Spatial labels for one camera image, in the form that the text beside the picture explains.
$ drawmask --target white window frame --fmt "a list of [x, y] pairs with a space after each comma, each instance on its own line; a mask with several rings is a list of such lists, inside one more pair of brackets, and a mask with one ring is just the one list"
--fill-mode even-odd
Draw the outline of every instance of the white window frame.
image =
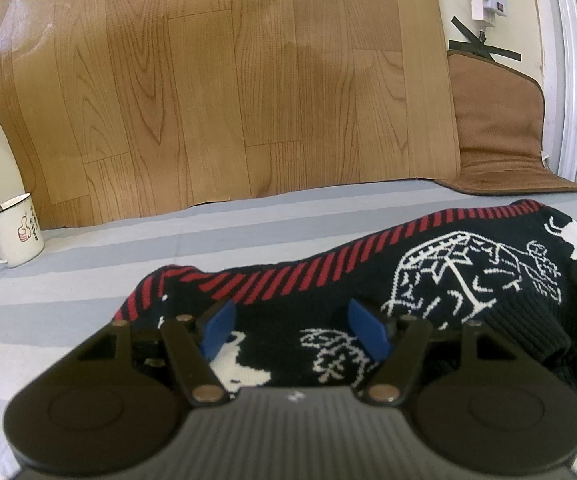
[[558, 0], [565, 59], [564, 123], [559, 176], [577, 179], [577, 0]]

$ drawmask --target black knit sweater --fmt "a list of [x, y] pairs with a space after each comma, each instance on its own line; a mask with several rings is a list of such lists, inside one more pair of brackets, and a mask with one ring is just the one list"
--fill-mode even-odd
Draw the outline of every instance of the black knit sweater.
[[481, 319], [577, 391], [573, 260], [577, 222], [548, 206], [446, 209], [296, 262], [220, 272], [162, 267], [115, 319], [158, 326], [229, 296], [238, 304], [236, 328], [212, 365], [230, 391], [361, 386], [379, 363], [352, 335], [347, 304], [365, 298], [437, 328]]

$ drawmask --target thumbs-up print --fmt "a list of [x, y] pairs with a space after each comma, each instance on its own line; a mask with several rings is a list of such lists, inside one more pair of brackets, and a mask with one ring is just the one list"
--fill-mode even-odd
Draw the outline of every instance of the thumbs-up print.
[[25, 242], [30, 238], [30, 227], [28, 227], [28, 218], [26, 215], [22, 217], [22, 227], [17, 229], [17, 235], [20, 237], [21, 242]]

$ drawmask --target gray ribbed panel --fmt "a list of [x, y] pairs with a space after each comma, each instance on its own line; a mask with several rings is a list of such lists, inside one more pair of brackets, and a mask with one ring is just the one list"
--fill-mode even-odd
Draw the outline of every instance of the gray ribbed panel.
[[[219, 408], [195, 410], [147, 462], [98, 480], [502, 480], [429, 450], [392, 408], [371, 408], [350, 388], [245, 388]], [[522, 480], [575, 480], [569, 470]], [[62, 480], [22, 472], [16, 480]]]

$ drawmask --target mug rim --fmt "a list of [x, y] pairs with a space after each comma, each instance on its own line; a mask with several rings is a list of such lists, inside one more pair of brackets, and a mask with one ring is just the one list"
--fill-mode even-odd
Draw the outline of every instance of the mug rim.
[[15, 207], [19, 204], [21, 204], [22, 202], [24, 202], [28, 197], [30, 196], [30, 193], [24, 193], [18, 196], [15, 196], [13, 198], [9, 198], [7, 201], [5, 201], [4, 203], [7, 204], [6, 206], [2, 206], [2, 210], [0, 211], [0, 213], [3, 213], [5, 211], [8, 211], [10, 208]]

